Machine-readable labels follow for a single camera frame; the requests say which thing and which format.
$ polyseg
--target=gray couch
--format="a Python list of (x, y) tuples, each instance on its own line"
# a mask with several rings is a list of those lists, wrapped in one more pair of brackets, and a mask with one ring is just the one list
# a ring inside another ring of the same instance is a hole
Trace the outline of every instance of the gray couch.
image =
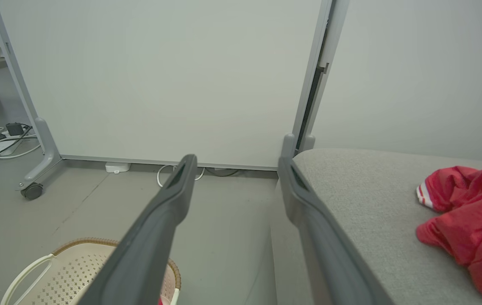
[[(354, 149), (313, 149), (294, 158), (397, 305), (482, 304), (466, 268), (419, 242), (415, 229), (437, 215), (416, 187), (439, 168), (482, 161)], [(270, 213), (278, 304), (311, 304), (297, 228), (279, 198)]]

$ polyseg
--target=brown woven basket rim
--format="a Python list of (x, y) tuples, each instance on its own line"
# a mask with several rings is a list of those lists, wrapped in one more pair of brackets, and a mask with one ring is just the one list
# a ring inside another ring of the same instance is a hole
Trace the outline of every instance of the brown woven basket rim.
[[(56, 250), (53, 251), (53, 255), (58, 256), (63, 251), (66, 251), (67, 249), (80, 244), (98, 244), (98, 245), (116, 247), (118, 245), (118, 241), (115, 241), (113, 239), (94, 238), (94, 237), (78, 238), (74, 241), (70, 241), (58, 247)], [(177, 264), (175, 264), (175, 262), (171, 258), (167, 259), (167, 264), (169, 265), (169, 267), (171, 267), (171, 269), (173, 270), (173, 273), (175, 274), (175, 288), (180, 290), (181, 273), (178, 270)]]

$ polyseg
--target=black caster wheel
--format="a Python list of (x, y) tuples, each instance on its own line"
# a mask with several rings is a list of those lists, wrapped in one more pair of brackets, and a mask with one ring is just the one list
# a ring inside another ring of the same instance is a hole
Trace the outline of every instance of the black caster wheel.
[(21, 190), (20, 193), (22, 197), (28, 200), (36, 199), (39, 196), (41, 196), (41, 194), (43, 193), (43, 185), (36, 182), (32, 182), (31, 185)]

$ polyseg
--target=red clothing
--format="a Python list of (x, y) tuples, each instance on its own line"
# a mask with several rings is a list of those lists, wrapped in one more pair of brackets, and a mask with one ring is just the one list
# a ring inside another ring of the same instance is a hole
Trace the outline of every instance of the red clothing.
[(482, 170), (437, 170), (417, 189), (420, 203), (444, 214), (416, 229), (422, 243), (442, 247), (469, 269), (482, 293)]

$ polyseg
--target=whiteboard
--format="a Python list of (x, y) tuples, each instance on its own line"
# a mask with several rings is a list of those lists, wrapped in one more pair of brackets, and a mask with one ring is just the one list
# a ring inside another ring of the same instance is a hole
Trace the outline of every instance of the whiteboard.
[(262, 168), (276, 167), (310, 85), (320, 6), (0, 0), (62, 156), (167, 164), (194, 153), (201, 164)]
[(482, 1), (351, 0), (315, 148), (482, 160)]

